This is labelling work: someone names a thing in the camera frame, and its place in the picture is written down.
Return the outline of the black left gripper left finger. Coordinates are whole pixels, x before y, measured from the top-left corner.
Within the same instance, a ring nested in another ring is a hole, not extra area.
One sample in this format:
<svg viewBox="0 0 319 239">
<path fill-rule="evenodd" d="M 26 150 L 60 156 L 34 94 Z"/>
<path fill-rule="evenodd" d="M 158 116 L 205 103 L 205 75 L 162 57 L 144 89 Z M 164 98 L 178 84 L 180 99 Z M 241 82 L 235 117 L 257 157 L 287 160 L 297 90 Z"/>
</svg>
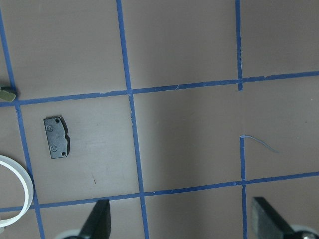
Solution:
<svg viewBox="0 0 319 239">
<path fill-rule="evenodd" d="M 98 200 L 83 225 L 81 239 L 108 239 L 111 234 L 111 212 L 109 200 Z"/>
</svg>

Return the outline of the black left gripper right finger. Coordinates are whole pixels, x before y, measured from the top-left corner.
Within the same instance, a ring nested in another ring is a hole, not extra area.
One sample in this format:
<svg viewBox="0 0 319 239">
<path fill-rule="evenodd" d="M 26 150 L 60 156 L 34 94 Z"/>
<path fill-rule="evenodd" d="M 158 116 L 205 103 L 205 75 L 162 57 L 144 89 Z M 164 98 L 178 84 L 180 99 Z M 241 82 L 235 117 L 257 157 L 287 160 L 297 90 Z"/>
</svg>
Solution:
<svg viewBox="0 0 319 239">
<path fill-rule="evenodd" d="M 252 230 L 258 239 L 293 239 L 295 231 L 264 197 L 251 205 Z"/>
</svg>

